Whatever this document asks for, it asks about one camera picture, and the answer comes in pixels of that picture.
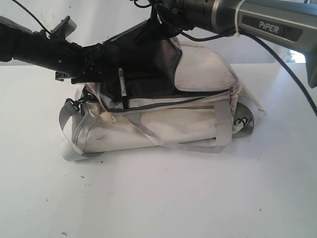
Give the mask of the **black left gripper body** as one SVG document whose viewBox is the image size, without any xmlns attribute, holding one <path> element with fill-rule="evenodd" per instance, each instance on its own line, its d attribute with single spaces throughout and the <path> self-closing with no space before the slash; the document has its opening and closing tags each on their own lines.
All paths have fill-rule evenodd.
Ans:
<svg viewBox="0 0 317 238">
<path fill-rule="evenodd" d="M 69 77 L 72 84 L 102 81 L 103 44 L 83 47 L 66 40 L 50 39 L 43 30 L 33 32 L 30 43 L 31 64 L 60 72 Z"/>
</svg>

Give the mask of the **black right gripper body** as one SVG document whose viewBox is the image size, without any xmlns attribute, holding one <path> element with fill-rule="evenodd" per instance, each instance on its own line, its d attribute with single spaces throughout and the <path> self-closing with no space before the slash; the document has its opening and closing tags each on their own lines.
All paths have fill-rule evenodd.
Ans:
<svg viewBox="0 0 317 238">
<path fill-rule="evenodd" d="M 197 0 L 150 0 L 150 18 L 146 22 L 149 32 L 188 31 L 197 27 L 194 13 Z"/>
</svg>

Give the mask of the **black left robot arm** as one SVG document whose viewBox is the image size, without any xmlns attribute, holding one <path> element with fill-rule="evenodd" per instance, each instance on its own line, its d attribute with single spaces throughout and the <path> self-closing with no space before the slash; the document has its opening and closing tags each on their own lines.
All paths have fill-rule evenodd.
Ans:
<svg viewBox="0 0 317 238">
<path fill-rule="evenodd" d="M 70 79 L 72 84 L 101 82 L 104 76 L 104 46 L 83 47 L 66 40 L 76 29 L 65 17 L 50 36 L 44 30 L 33 32 L 12 20 L 0 18 L 0 60 L 19 60 L 55 71 L 55 79 Z"/>
</svg>

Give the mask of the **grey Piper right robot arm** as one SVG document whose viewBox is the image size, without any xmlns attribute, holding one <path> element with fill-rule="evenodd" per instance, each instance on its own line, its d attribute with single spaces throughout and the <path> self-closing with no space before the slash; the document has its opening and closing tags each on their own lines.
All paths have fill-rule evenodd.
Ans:
<svg viewBox="0 0 317 238">
<path fill-rule="evenodd" d="M 221 36 L 244 32 L 305 56 L 308 85 L 317 86 L 317 6 L 283 0 L 151 0 L 138 44 L 200 28 Z"/>
</svg>

